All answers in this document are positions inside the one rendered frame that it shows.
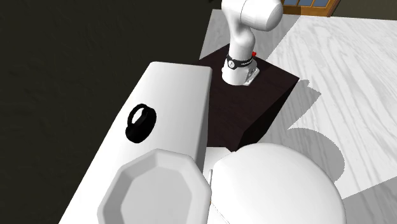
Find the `white toilet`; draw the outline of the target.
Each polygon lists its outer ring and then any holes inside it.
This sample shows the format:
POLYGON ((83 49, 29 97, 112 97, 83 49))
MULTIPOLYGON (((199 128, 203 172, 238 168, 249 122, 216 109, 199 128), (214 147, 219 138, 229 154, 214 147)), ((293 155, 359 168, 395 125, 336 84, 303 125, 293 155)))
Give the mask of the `white toilet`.
POLYGON ((151 150, 192 157, 211 188, 207 224, 347 224, 333 181, 311 159, 279 144, 255 143, 211 162, 207 149, 211 68, 149 64, 115 118, 59 224, 99 224, 98 207, 119 168, 151 150), (126 138, 138 104, 156 111, 141 143, 126 138))

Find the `dark robot stand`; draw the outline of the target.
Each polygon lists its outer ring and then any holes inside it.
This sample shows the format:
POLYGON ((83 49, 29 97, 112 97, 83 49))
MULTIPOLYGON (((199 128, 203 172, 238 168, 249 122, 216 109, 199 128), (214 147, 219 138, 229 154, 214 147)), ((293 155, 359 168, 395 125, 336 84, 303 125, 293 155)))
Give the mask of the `dark robot stand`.
POLYGON ((221 47, 198 65, 212 68, 207 146, 237 151, 265 135, 299 77, 255 57, 260 72, 252 83, 229 85, 221 77, 228 49, 229 45, 221 47))

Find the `white octagonal plate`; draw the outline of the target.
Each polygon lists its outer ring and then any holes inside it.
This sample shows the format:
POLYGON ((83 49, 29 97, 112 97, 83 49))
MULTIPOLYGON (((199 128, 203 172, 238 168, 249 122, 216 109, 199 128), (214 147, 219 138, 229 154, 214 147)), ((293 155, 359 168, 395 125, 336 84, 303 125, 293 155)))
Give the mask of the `white octagonal plate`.
POLYGON ((211 188, 192 157, 154 149, 121 166, 99 224, 207 224, 211 188))

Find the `wooden framed window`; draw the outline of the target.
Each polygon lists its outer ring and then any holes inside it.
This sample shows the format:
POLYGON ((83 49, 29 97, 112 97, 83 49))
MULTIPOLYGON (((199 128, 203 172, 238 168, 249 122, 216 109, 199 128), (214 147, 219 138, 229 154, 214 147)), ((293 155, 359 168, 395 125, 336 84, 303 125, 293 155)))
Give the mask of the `wooden framed window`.
POLYGON ((332 16, 340 0, 281 0, 284 14, 332 16))

